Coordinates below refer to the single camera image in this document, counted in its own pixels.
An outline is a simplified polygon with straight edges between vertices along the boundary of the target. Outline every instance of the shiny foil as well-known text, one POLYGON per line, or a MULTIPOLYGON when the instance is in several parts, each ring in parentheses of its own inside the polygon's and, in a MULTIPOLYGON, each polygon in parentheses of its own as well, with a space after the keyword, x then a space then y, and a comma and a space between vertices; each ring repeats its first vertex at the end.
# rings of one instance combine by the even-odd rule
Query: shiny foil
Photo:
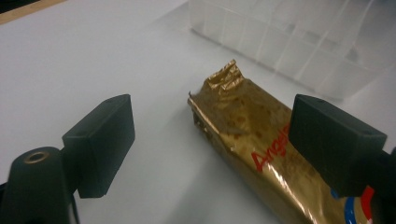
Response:
POLYGON ((214 149, 284 223, 369 222, 360 198, 337 198, 291 145, 291 110, 244 78, 235 61, 188 103, 214 149))

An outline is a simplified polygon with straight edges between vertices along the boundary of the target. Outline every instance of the white table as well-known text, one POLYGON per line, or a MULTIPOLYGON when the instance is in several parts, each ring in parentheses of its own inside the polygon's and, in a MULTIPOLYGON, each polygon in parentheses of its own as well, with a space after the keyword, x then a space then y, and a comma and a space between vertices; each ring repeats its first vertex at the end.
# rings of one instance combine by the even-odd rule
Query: white table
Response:
MULTIPOLYGON (((191 30, 184 0, 68 0, 0 26, 0 182, 23 152, 130 93, 136 140, 108 194, 77 199, 88 223, 278 223, 192 122, 189 91, 232 58, 288 106, 315 95, 191 30)), ((395 70, 329 100, 396 146, 395 70)))

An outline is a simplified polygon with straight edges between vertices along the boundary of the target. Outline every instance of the wooden edge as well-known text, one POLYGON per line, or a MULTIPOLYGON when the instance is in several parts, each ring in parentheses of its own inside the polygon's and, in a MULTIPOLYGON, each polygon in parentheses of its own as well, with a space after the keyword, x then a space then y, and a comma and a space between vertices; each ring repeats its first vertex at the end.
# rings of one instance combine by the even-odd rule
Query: wooden edge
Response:
POLYGON ((0 14, 0 25, 4 24, 6 22, 9 22, 9 21, 14 21, 20 17, 29 15, 31 13, 38 11, 38 10, 53 6, 55 4, 58 4, 58 3, 61 3, 64 1, 66 1, 66 0, 40 0, 38 2, 34 2, 34 3, 26 5, 24 7, 18 7, 18 8, 12 9, 10 11, 0 14))

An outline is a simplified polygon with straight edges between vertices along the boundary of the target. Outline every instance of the gold wrapper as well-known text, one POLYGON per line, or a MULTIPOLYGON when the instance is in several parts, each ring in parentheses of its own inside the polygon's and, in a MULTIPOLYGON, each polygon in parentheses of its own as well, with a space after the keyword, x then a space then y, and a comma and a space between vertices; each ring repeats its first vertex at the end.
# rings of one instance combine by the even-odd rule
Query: gold wrapper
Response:
POLYGON ((288 140, 291 110, 244 78, 235 61, 188 102, 214 149, 284 223, 370 222, 360 198, 333 196, 288 140))

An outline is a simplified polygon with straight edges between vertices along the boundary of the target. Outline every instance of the translucent plastic bin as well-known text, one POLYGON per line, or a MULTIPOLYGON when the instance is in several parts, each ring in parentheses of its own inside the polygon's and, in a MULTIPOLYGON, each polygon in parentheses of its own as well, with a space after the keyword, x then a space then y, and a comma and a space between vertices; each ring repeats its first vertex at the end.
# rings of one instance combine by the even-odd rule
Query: translucent plastic bin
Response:
POLYGON ((396 62, 396 1, 189 3, 197 33, 333 98, 354 94, 396 62))

